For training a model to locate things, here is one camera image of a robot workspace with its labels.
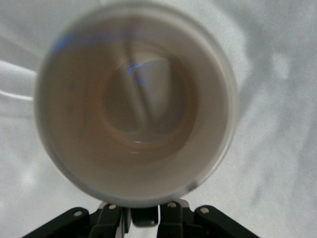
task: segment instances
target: metal screw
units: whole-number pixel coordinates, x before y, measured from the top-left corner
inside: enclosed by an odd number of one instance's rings
[[[109,209],[110,209],[110,210],[113,210],[113,209],[115,209],[116,207],[117,207],[116,205],[112,204],[112,205],[109,206]]]
[[[176,203],[175,202],[170,202],[170,203],[168,203],[167,206],[171,207],[171,208],[174,208],[174,207],[176,207]]]
[[[203,213],[203,214],[208,214],[208,213],[210,212],[207,207],[202,207],[202,208],[200,209],[200,211],[201,211],[201,213]]]
[[[83,214],[82,211],[74,212],[74,217],[79,217],[81,214]]]

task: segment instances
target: white fabric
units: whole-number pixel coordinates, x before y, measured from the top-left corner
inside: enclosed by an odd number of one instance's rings
[[[262,238],[317,233],[317,2],[158,0],[218,39],[233,66],[241,119],[216,172],[186,195]],[[107,0],[0,0],[0,237],[21,237],[64,211],[99,201],[63,178],[33,120],[41,60],[59,33]],[[135,229],[126,237],[156,237]]]

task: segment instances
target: white mug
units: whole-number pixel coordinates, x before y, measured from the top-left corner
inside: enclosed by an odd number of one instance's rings
[[[232,69],[216,40],[154,3],[115,3],[75,22],[39,73],[43,145],[78,188],[150,207],[215,170],[238,120]]]

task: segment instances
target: cup rim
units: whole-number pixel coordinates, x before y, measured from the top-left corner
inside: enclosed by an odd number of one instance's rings
[[[76,185],[78,188],[80,188],[82,191],[87,193],[88,195],[91,195],[97,199],[105,200],[110,203],[114,203],[116,205],[124,206],[124,207],[150,207],[155,206],[158,204],[163,204],[166,202],[169,202],[171,200],[174,200],[176,198],[179,198],[196,187],[198,187],[201,183],[203,183],[219,166],[220,162],[222,161],[223,157],[227,153],[229,146],[232,142],[233,135],[235,133],[235,129],[238,122],[238,114],[239,114],[239,100],[238,100],[238,89],[234,77],[233,70],[230,66],[229,59],[225,55],[224,51],[222,50],[220,44],[217,42],[217,40],[207,31],[205,30],[199,23],[197,23],[195,20],[191,19],[189,16],[181,13],[180,11],[166,5],[157,4],[153,2],[117,2],[112,3],[106,7],[103,7],[102,9],[93,10],[89,14],[87,14],[84,17],[81,17],[79,20],[77,20],[74,24],[72,24],[63,34],[69,32],[71,29],[75,29],[76,27],[81,24],[81,22],[84,22],[85,19],[92,19],[99,14],[106,15],[107,12],[111,12],[112,14],[115,13],[116,10],[120,9],[129,9],[129,12],[131,10],[136,10],[140,8],[155,10],[158,12],[163,12],[164,14],[170,14],[173,17],[177,17],[181,19],[184,23],[186,23],[188,26],[190,26],[192,29],[195,29],[195,31],[203,37],[209,44],[209,46],[215,51],[215,55],[221,62],[219,64],[219,68],[221,70],[221,73],[224,78],[224,83],[226,85],[227,95],[228,95],[228,123],[227,127],[223,136],[223,140],[220,144],[220,146],[217,149],[217,162],[215,165],[213,165],[212,168],[205,168],[205,171],[200,173],[195,179],[193,179],[190,183],[185,184],[182,187],[179,187],[177,190],[175,190],[172,193],[163,194],[161,197],[146,197],[146,198],[129,198],[129,197],[122,197],[117,196],[115,194],[107,193],[106,191],[100,191],[94,188],[91,188],[88,186],[81,178],[75,176],[66,166],[62,163],[62,161],[59,159],[57,154],[54,151],[53,145],[50,143],[50,139],[45,134],[43,128],[43,122],[41,120],[41,106],[40,106],[40,98],[39,98],[39,92],[41,90],[41,78],[43,78],[44,74],[44,68],[45,65],[50,60],[51,52],[49,52],[44,60],[44,63],[41,67],[42,71],[38,74],[38,79],[36,83],[36,90],[35,90],[35,97],[34,97],[34,114],[35,114],[35,122],[38,129],[38,134],[41,138],[41,141],[44,145],[44,148],[46,149],[48,155],[50,156],[51,160],[55,164],[55,166],[58,168],[58,170],[61,172],[63,176],[65,176],[69,181],[71,181],[74,185]]]

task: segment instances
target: white backdrop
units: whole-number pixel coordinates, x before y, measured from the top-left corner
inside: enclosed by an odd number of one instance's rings
[[[50,162],[32,109],[36,72],[59,33],[107,0],[0,0],[0,237],[21,237],[99,201]],[[241,118],[216,172],[186,195],[262,238],[317,234],[317,2],[160,0],[218,39],[233,66]],[[131,238],[156,237],[132,229]]]

